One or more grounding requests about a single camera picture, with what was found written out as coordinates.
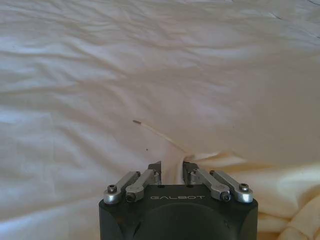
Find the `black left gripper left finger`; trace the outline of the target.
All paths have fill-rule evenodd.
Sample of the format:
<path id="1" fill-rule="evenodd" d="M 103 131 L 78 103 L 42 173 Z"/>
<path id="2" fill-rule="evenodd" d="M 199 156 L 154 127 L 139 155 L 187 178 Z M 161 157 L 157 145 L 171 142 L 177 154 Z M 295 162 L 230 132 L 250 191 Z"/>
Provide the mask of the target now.
<path id="1" fill-rule="evenodd" d="M 105 204 L 118 204 L 122 200 L 135 203 L 143 199 L 147 186 L 162 184 L 162 162 L 148 165 L 143 172 L 129 171 L 117 183 L 107 186 L 103 193 Z"/>

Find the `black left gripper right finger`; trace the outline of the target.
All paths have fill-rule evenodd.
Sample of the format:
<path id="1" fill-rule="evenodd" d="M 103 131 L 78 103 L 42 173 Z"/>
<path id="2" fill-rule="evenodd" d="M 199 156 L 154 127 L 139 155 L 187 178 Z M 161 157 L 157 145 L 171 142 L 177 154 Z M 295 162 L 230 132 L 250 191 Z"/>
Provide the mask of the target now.
<path id="1" fill-rule="evenodd" d="M 196 163 L 182 163 L 183 181 L 187 186 L 204 185 L 213 199 L 228 202 L 252 203 L 253 191 L 246 183 L 239 183 L 221 170 L 206 171 Z"/>

